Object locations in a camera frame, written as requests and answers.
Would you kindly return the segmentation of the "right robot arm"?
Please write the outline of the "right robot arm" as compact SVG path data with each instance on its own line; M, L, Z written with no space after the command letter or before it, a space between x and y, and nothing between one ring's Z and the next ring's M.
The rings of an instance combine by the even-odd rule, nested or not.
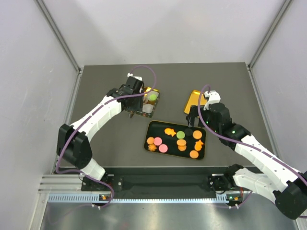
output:
M242 125L230 117L228 108L222 103L192 105L186 117L189 127L195 119L217 136L220 142L256 166L261 174L234 164L224 173L224 184L228 189L246 188L273 202L289 219L306 218L307 174L289 166L263 147Z

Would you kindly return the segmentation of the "metal serving tongs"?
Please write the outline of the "metal serving tongs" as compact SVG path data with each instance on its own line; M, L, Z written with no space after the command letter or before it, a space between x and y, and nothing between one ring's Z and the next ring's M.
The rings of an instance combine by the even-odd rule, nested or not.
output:
M128 118L132 118L136 114L136 111L129 111Z

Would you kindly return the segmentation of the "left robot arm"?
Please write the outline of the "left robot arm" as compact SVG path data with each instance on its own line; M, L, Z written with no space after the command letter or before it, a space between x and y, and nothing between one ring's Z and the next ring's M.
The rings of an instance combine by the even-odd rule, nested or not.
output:
M106 189L109 179L105 176L105 169L93 159L90 142L111 118L122 111L140 111L143 95L142 77L129 74L125 84L118 89L111 89L83 118L71 125L63 124L59 128L57 155L90 176L93 186L98 190Z

